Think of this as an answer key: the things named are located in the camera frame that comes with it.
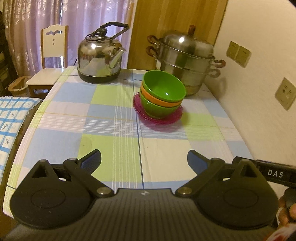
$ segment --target pink curtain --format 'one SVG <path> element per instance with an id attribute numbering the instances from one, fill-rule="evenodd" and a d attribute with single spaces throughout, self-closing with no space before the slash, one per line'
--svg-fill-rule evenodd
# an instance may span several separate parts
<path id="1" fill-rule="evenodd" d="M 68 65 L 77 57 L 79 43 L 102 24 L 131 25 L 136 0 L 4 0 L 6 38 L 19 76 L 33 76 L 41 68 L 41 29 L 53 24 L 69 26 Z M 108 27 L 107 36 L 119 32 Z M 131 30 L 118 37 L 128 51 Z M 122 67 L 127 65 L 128 52 Z M 47 58 L 47 68 L 60 68 L 60 58 Z"/>
<path id="2" fill-rule="evenodd" d="M 134 0 L 62 0 L 61 24 L 69 26 L 69 65 L 73 65 L 77 58 L 80 42 L 102 24 L 115 21 L 131 25 L 133 8 Z M 110 26 L 107 28 L 107 36 L 111 37 L 120 30 L 122 28 Z M 117 38 L 127 50 L 123 55 L 123 68 L 127 65 L 129 31 Z"/>
<path id="3" fill-rule="evenodd" d="M 19 76 L 33 76 L 41 68 L 41 29 L 60 23 L 61 0 L 4 0 L 5 33 Z M 59 58 L 46 66 L 61 67 Z"/>

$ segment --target electrical outlet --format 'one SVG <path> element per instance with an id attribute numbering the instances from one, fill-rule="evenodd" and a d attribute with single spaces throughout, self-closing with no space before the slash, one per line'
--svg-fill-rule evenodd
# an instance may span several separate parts
<path id="1" fill-rule="evenodd" d="M 296 87 L 284 78 L 276 91 L 275 97 L 284 109 L 288 110 L 296 98 Z"/>
<path id="2" fill-rule="evenodd" d="M 240 46 L 235 61 L 242 67 L 246 67 L 251 57 L 251 51 Z"/>
<path id="3" fill-rule="evenodd" d="M 226 52 L 226 55 L 232 60 L 235 60 L 235 57 L 238 51 L 239 51 L 239 45 L 231 41 L 229 44 L 228 50 Z"/>

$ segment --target chair backrest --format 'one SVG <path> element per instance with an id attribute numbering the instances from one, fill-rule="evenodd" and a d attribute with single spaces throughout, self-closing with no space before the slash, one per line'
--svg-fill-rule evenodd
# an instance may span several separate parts
<path id="1" fill-rule="evenodd" d="M 68 66 L 68 30 L 69 26 L 51 25 L 41 30 L 42 68 L 47 57 L 63 57 L 64 67 Z"/>

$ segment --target hand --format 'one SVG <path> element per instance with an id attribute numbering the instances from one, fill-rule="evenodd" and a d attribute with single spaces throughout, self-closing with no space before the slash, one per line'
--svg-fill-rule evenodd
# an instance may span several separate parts
<path id="1" fill-rule="evenodd" d="M 283 195 L 280 199 L 279 199 L 279 207 L 282 207 L 283 209 L 279 212 L 279 228 L 286 225 L 289 222 L 289 218 L 293 218 L 294 220 L 296 220 L 296 203 L 293 204 L 289 210 L 287 210 L 285 208 L 285 195 Z"/>

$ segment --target checkered tablecloth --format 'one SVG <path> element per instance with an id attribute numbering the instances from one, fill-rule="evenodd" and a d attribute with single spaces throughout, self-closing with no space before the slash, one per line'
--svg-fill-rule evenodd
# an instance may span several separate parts
<path id="1" fill-rule="evenodd" d="M 39 159 L 62 163 L 94 149 L 102 163 L 93 176 L 117 188 L 171 188 L 196 174 L 187 153 L 252 158 L 240 134 L 208 88 L 186 98 L 182 119 L 159 126 L 139 119 L 133 109 L 144 71 L 123 69 L 111 83 L 83 82 L 69 66 L 35 114 L 9 176 L 3 210 L 11 216 L 10 198 Z"/>

